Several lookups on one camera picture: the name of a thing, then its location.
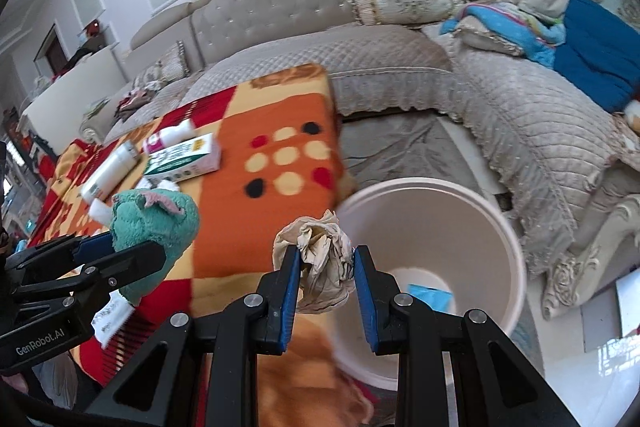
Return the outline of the beige paper ball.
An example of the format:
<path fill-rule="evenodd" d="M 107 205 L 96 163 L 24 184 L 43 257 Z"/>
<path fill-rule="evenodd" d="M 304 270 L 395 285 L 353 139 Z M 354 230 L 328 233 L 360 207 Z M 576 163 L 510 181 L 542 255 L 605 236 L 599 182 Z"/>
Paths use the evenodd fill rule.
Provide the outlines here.
<path fill-rule="evenodd" d="M 322 314 L 344 306 L 355 290 L 355 251 L 332 210 L 321 218 L 300 217 L 277 233 L 273 269 L 281 268 L 288 246 L 300 252 L 297 311 Z"/>

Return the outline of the green plush toy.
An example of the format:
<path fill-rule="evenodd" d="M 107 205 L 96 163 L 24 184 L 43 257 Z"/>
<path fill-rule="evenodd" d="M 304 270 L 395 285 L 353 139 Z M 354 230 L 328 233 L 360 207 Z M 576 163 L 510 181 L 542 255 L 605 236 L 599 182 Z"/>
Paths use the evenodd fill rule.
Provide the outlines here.
<path fill-rule="evenodd" d="M 110 231 L 115 251 L 123 251 L 146 241 L 162 246 L 166 260 L 155 273 L 124 286 L 119 292 L 137 306 L 163 282 L 178 259 L 192 244 L 200 228 L 200 213 L 194 199 L 163 188 L 128 190 L 112 198 Z"/>

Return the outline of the white foam sponge block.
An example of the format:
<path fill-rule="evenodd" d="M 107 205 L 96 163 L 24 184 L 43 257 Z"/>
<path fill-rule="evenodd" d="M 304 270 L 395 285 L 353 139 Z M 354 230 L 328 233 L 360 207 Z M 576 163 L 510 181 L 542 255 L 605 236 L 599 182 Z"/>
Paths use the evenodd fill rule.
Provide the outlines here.
<path fill-rule="evenodd" d="M 103 228 L 109 228 L 114 219 L 114 210 L 102 200 L 93 199 L 88 209 L 89 218 L 98 222 Z"/>

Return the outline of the white plastic trash bin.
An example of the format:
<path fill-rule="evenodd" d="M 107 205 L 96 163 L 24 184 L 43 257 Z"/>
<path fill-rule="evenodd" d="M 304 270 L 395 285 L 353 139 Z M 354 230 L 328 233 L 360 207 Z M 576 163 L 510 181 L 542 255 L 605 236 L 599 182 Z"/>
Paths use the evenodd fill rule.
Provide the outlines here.
<path fill-rule="evenodd" d="M 371 185 L 336 210 L 352 245 L 369 248 L 375 268 L 411 285 L 447 291 L 447 311 L 484 310 L 512 334 L 523 310 L 522 248 L 502 212 L 468 188 L 433 178 Z"/>

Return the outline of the white box with barcode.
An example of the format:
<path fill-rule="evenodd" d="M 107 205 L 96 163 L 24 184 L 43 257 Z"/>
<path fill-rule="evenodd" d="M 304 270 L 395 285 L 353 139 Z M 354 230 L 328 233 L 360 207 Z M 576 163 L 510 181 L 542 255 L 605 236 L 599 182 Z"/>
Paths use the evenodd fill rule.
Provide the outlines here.
<path fill-rule="evenodd" d="M 108 303 L 94 314 L 91 321 L 94 338 L 96 338 L 102 349 L 108 346 L 115 334 L 125 325 L 133 313 L 134 306 L 120 291 L 112 291 Z"/>

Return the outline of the blue wet wipes pack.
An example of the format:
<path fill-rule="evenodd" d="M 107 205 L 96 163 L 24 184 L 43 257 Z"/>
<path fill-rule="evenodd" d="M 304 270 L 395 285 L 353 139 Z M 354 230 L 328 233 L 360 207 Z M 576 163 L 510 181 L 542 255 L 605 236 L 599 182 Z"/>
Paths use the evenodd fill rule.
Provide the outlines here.
<path fill-rule="evenodd" d="M 450 303 L 452 301 L 452 294 L 449 291 L 409 284 L 408 293 L 412 297 L 422 301 L 422 303 L 426 303 L 427 306 L 430 306 L 434 311 L 444 313 L 449 311 Z"/>

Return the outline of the white thermos bottle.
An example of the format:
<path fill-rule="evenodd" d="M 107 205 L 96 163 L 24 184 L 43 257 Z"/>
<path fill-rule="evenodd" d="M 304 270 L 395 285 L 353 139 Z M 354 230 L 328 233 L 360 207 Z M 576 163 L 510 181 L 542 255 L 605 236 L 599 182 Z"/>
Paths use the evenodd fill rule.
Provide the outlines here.
<path fill-rule="evenodd" d="M 98 169 L 89 176 L 81 187 L 80 196 L 87 205 L 94 200 L 104 200 L 114 188 L 128 176 L 130 171 L 138 165 L 140 153 L 131 141 L 122 142 L 99 165 Z"/>

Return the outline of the green white milk carton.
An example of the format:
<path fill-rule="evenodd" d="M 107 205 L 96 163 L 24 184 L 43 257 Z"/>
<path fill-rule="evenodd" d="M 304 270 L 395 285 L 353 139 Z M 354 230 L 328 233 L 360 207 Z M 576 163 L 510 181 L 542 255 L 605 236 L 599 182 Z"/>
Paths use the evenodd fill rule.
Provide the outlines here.
<path fill-rule="evenodd" d="M 149 156 L 143 178 L 180 183 L 220 168 L 221 149 L 213 133 L 203 134 Z"/>

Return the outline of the orange red patterned blanket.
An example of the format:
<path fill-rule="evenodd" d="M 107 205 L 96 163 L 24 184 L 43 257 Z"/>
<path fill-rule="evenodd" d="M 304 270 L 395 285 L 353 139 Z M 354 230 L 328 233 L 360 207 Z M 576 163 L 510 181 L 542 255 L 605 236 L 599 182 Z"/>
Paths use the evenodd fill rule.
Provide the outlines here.
<path fill-rule="evenodd" d="M 200 212 L 198 236 L 115 338 L 72 352 L 85 386 L 105 386 L 169 315 L 202 317 L 254 291 L 272 268 L 276 235 L 300 217 L 319 218 L 352 187 L 337 150 L 336 115 L 326 71 L 304 64 L 251 75 L 128 134 L 194 121 L 221 149 L 220 167 L 180 183 Z M 360 387 L 340 371 L 329 339 L 298 319 L 284 355 L 258 361 L 259 419 L 265 426 L 362 426 L 373 415 Z"/>

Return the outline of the white cabinet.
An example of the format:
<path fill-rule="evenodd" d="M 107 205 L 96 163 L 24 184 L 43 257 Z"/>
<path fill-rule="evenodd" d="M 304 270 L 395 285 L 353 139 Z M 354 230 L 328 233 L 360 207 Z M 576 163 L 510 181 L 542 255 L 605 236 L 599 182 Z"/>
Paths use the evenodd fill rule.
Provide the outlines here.
<path fill-rule="evenodd" d="M 83 57 L 24 109 L 21 123 L 46 141 L 56 155 L 80 138 L 88 106 L 115 94 L 127 83 L 114 51 L 108 46 Z"/>

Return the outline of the pile of clothes on sofa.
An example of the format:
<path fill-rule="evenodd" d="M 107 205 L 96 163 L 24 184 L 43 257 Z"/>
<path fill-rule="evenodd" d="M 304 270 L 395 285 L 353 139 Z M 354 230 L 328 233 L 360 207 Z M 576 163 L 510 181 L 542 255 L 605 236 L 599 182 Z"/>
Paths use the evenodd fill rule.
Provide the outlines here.
<path fill-rule="evenodd" d="M 128 92 L 117 104 L 114 117 L 118 121 L 126 121 L 141 107 L 155 98 L 156 91 L 150 89 L 134 89 Z"/>

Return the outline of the small patterned cushion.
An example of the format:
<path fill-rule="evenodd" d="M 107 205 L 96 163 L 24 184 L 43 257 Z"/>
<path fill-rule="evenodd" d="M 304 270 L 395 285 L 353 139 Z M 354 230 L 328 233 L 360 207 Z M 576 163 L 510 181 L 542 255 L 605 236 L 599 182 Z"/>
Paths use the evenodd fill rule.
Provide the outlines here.
<path fill-rule="evenodd" d="M 134 89 L 160 91 L 168 84 L 191 75 L 182 40 L 177 40 L 158 60 L 143 69 L 132 85 Z"/>

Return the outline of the beige tufted sofa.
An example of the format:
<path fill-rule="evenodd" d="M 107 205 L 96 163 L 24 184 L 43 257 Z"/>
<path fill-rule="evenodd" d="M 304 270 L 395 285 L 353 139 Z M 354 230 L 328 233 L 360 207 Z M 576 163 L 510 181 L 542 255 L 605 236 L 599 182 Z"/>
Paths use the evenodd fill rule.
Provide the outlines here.
<path fill-rule="evenodd" d="M 354 0 L 190 0 L 132 37 L 127 77 L 154 70 L 163 54 L 186 78 L 125 121 L 103 107 L 80 125 L 82 139 L 116 139 L 205 95 L 311 62 L 330 74 L 344 116 L 435 109 L 470 130 L 513 195 L 527 268 L 547 277 L 547 319 L 601 289 L 620 244 L 639 231 L 627 209 L 639 198 L 637 137 L 558 72 L 525 58 L 434 28 L 361 25 Z"/>

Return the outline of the blue striped cloth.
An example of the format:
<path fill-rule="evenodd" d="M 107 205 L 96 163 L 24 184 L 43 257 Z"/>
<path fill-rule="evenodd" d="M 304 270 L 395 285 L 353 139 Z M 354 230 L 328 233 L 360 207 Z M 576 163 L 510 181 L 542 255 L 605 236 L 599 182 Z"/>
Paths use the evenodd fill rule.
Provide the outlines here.
<path fill-rule="evenodd" d="M 546 25 L 509 2 L 468 3 L 445 20 L 441 35 L 450 34 L 467 46 L 494 51 L 551 68 L 555 50 L 566 40 L 562 22 Z"/>

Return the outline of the blue folded blanket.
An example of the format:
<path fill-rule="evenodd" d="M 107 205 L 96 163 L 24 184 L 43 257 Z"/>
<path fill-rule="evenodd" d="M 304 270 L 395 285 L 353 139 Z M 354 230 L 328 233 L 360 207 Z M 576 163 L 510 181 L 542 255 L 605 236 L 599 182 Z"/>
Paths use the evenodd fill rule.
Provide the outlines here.
<path fill-rule="evenodd" d="M 592 0 L 570 0 L 565 42 L 553 69 L 605 112 L 623 110 L 639 91 L 639 33 Z"/>

